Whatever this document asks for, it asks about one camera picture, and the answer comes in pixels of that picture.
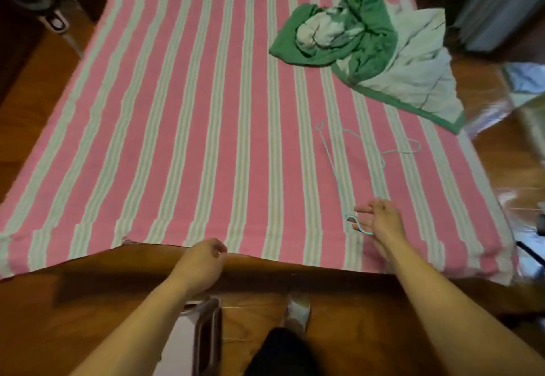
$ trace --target pink and white striped sheet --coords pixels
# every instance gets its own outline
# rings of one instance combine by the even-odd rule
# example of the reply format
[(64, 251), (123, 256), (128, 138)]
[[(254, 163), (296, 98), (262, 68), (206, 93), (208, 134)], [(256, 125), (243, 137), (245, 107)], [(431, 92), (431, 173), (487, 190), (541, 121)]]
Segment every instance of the pink and white striped sheet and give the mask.
[[(190, 246), (383, 272), (343, 221), (315, 124), (347, 192), (401, 208), (412, 244), (450, 276), (508, 283), (514, 242), (465, 133), (351, 91), (329, 68), (267, 49), (303, 2), (108, 0), (105, 13), (0, 208), (0, 276), (119, 246)], [(413, 10), (413, 0), (388, 0)], [(359, 133), (345, 135), (344, 127)], [(379, 151), (407, 149), (414, 155)]]

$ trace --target hand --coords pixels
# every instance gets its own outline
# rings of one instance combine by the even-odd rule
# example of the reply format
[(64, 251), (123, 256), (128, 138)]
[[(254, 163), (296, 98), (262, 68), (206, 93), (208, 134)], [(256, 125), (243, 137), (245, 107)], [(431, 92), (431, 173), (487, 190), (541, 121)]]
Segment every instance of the hand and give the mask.
[[(405, 228), (401, 220), (399, 209), (386, 199), (374, 199), (367, 205), (357, 205), (354, 211), (358, 213), (358, 222), (365, 229), (373, 233), (378, 241), (377, 248), (381, 255), (386, 256), (386, 251), (396, 242), (405, 242)], [(353, 222), (352, 228), (358, 230), (358, 225)]]
[(227, 247), (211, 238), (187, 249), (168, 280), (176, 282), (189, 297), (209, 289), (220, 277), (227, 258)]

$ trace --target leg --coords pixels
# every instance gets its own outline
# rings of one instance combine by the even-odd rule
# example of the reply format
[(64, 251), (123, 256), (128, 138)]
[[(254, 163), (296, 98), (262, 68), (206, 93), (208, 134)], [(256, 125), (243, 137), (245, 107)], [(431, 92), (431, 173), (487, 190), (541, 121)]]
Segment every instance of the leg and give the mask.
[(304, 341), (310, 306), (290, 300), (283, 327), (269, 332), (244, 376), (320, 376), (316, 359)]

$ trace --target person's left arm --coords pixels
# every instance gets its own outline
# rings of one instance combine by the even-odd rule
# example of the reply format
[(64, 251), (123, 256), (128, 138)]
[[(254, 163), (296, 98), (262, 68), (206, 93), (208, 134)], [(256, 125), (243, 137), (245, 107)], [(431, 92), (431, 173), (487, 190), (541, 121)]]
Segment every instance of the person's left arm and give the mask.
[(150, 376), (184, 305), (221, 274), (227, 248), (218, 239), (187, 249), (168, 278), (155, 288), (72, 376)]

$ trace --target person's right arm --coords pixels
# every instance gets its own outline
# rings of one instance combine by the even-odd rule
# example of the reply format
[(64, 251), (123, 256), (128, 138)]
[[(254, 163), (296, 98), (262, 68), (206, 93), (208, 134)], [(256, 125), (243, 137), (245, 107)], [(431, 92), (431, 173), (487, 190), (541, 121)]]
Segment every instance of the person's right arm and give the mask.
[(355, 210), (391, 262), (449, 374), (545, 374), (545, 359), (420, 257), (406, 240), (401, 216), (391, 202), (378, 199)]

